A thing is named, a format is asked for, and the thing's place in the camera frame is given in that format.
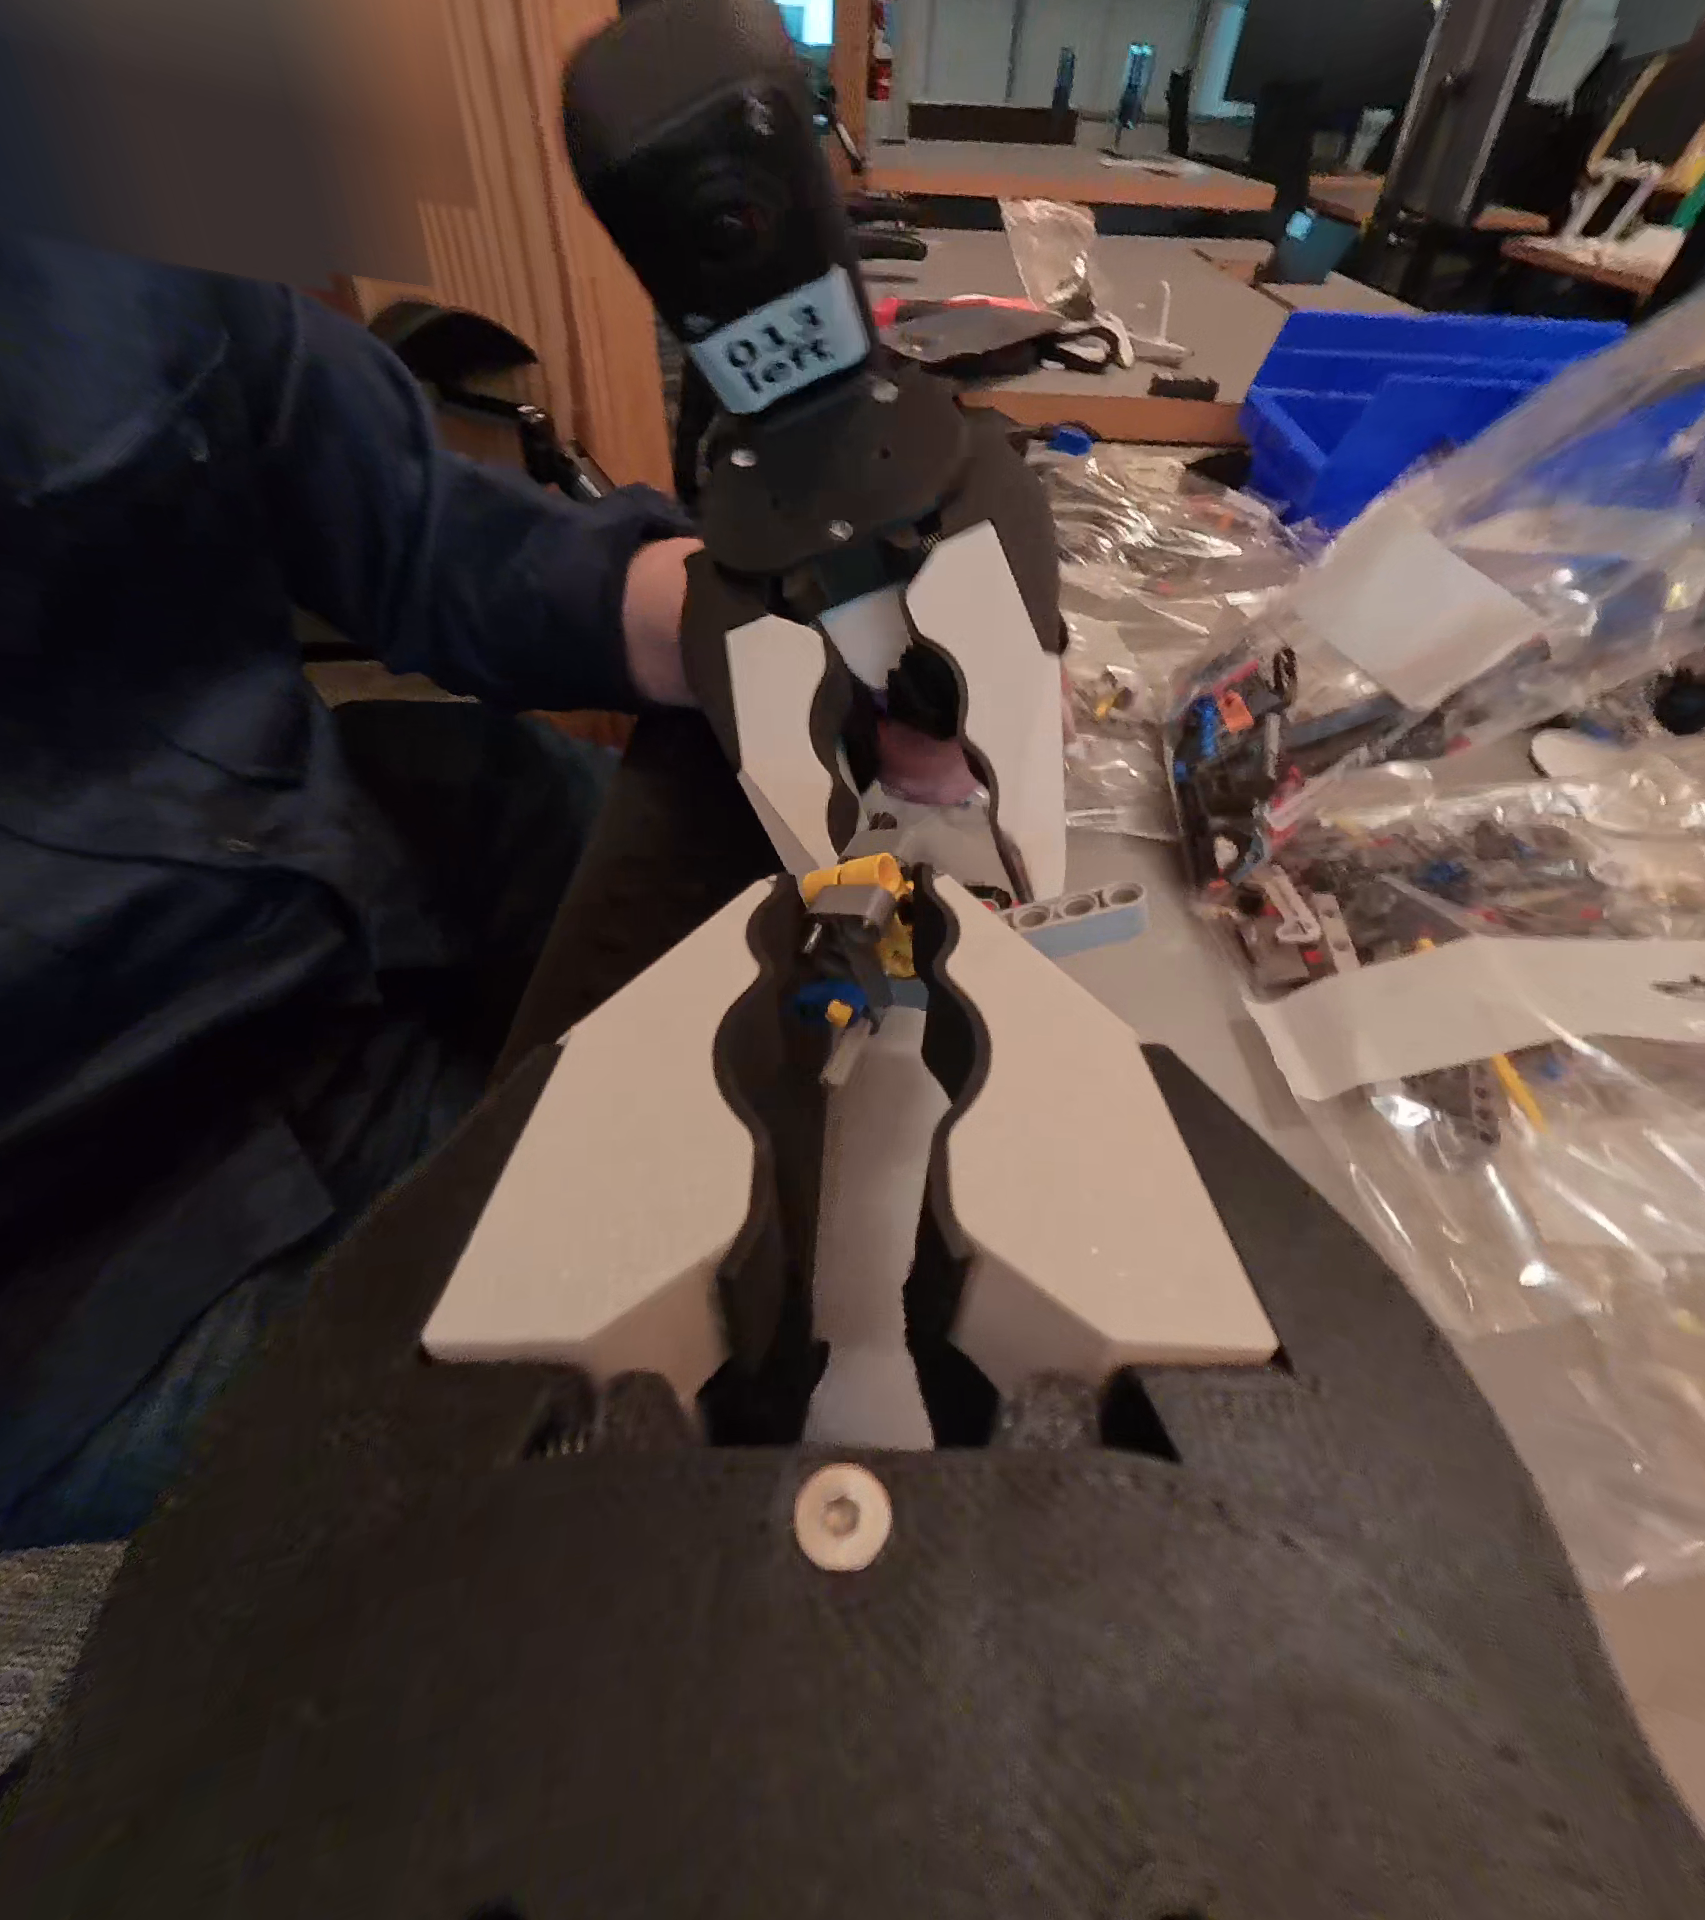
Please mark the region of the blue plastic bin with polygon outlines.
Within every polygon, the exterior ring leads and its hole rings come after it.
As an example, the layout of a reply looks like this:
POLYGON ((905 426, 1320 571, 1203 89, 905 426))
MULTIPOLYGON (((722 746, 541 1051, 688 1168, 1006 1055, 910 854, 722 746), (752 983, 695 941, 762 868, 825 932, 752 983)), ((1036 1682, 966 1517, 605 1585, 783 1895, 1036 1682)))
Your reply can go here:
MULTIPOLYGON (((1293 313, 1243 401, 1249 490, 1336 534, 1626 335, 1604 317, 1293 313)), ((1705 507, 1705 376, 1584 430, 1537 483, 1566 483, 1582 505, 1705 507)))

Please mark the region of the tall clear lego bag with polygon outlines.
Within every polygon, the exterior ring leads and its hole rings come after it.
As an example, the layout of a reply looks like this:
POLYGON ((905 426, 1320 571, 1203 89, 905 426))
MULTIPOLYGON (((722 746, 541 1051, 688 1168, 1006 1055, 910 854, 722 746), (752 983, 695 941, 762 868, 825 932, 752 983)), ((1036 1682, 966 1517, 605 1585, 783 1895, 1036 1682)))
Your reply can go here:
POLYGON ((1705 644, 1705 284, 1419 462, 1174 684, 1186 879, 1334 790, 1523 732, 1705 644))

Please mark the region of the crumpled clear bag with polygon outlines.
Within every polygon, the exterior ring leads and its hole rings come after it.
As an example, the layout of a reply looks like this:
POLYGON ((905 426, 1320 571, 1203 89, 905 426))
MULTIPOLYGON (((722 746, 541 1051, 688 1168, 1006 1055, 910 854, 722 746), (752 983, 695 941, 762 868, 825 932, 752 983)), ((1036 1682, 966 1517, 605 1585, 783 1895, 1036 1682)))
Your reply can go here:
POLYGON ((1092 210, 1053 198, 1002 198, 1000 221, 1027 300, 1069 324, 1092 321, 1100 311, 1092 210))

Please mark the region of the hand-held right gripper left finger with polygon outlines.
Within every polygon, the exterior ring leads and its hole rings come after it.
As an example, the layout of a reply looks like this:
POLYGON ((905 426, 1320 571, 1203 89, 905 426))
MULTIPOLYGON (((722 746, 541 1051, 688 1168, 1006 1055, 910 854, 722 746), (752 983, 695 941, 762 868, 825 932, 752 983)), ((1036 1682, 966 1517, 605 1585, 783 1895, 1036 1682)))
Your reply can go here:
POLYGON ((823 1039, 806 903, 750 881, 554 1047, 426 1317, 445 1363, 664 1380, 722 1445, 792 1445, 815 1332, 823 1039))

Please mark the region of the brown background desk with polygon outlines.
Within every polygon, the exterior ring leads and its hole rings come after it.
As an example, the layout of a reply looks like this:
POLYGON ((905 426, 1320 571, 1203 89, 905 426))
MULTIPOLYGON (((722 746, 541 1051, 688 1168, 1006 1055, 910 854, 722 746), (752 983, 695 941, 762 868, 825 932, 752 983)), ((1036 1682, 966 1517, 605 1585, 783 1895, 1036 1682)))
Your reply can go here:
POLYGON ((1025 141, 885 141, 866 153, 862 179, 869 191, 917 199, 1051 199, 1203 214, 1264 214, 1276 204, 1272 181, 1204 157, 1025 141))

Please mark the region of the yellow and black lego assembly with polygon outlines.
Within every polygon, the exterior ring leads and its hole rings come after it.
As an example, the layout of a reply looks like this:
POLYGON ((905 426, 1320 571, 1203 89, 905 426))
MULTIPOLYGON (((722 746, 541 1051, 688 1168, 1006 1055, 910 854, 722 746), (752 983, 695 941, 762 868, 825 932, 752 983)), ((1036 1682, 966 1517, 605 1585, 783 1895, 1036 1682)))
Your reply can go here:
POLYGON ((817 1035, 819 1081, 849 1083, 899 1011, 924 1011, 912 945, 912 873, 892 851, 869 851, 800 878, 804 906, 790 1018, 817 1035))

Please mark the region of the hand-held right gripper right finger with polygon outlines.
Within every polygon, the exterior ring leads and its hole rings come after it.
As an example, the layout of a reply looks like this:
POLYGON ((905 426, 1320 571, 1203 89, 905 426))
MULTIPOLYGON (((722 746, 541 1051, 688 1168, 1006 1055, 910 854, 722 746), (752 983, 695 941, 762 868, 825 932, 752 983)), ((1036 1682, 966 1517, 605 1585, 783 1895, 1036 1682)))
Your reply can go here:
POLYGON ((1281 1336, 1104 1002, 953 875, 912 871, 921 1060, 944 1093, 912 1246, 912 1372, 935 1448, 984 1445, 1049 1380, 1263 1370, 1281 1336))

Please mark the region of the person's left hand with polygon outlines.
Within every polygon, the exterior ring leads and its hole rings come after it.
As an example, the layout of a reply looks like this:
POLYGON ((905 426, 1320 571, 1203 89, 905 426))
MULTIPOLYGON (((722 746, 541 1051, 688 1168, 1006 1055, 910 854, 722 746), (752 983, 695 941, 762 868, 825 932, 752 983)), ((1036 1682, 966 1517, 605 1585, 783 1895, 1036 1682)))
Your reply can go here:
POLYGON ((688 566, 702 554, 697 537, 650 540, 625 569, 620 628, 625 665, 649 707, 695 707, 681 624, 688 566))

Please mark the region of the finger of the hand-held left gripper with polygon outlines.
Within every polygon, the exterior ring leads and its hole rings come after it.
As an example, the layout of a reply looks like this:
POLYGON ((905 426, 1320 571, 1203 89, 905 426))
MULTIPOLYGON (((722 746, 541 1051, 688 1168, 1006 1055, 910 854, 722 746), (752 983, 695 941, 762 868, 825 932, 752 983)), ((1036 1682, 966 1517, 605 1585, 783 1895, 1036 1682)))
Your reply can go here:
POLYGON ((815 625, 762 613, 724 633, 737 778, 790 873, 838 863, 861 823, 843 732, 851 674, 815 625))
POLYGON ((1064 887, 1062 684, 988 521, 939 540, 910 582, 912 638, 959 690, 959 737, 986 790, 1008 887, 1064 887))

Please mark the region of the teal box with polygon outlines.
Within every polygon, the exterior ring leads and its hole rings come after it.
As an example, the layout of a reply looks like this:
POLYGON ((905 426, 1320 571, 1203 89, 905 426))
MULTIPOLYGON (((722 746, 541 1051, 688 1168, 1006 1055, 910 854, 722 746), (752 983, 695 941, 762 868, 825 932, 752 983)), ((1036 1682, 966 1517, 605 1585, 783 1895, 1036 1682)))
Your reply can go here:
POLYGON ((1364 231, 1363 220, 1324 210, 1317 204, 1294 207, 1255 270, 1259 286, 1319 286, 1332 276, 1364 231))

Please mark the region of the white plastic object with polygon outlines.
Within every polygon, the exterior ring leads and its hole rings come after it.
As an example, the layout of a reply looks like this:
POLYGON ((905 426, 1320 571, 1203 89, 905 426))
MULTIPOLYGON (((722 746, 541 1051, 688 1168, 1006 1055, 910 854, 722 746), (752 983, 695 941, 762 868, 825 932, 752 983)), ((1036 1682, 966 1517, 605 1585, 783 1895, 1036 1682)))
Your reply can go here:
POLYGON ((1172 372, 1183 367, 1193 349, 1174 338, 1174 288, 1171 278, 1159 276, 1137 300, 1126 300, 1112 309, 1112 325, 1121 335, 1121 363, 1124 367, 1144 365, 1155 372, 1172 372))

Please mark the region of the wooden cabinet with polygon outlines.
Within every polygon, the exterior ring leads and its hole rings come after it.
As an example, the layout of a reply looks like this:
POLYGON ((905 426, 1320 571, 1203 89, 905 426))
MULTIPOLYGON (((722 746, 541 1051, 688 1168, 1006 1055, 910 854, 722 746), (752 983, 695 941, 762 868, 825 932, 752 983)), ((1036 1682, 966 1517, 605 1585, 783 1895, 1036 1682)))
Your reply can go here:
POLYGON ((503 324, 557 427, 617 482, 672 488, 655 313, 583 204, 562 128, 575 48, 613 1, 318 4, 351 266, 313 296, 366 320, 424 296, 503 324))

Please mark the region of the clear lego parts bag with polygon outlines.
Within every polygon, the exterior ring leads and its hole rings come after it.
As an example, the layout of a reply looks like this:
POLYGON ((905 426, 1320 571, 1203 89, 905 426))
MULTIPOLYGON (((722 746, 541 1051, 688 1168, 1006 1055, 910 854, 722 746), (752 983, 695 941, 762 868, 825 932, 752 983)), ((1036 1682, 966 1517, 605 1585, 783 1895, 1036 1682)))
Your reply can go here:
POLYGON ((1168 448, 1056 436, 1035 468, 1059 546, 1067 825, 1168 842, 1166 724, 1324 536, 1168 448))

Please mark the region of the light grey lego beam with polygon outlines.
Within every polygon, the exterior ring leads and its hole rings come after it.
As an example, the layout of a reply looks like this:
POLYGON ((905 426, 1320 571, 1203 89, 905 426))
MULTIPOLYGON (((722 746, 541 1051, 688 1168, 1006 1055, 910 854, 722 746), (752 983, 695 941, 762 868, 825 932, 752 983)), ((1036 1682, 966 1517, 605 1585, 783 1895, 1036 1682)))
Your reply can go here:
POLYGON ((1110 881, 999 910, 1031 948, 1062 961, 1137 939, 1151 923, 1151 897, 1137 879, 1110 881))

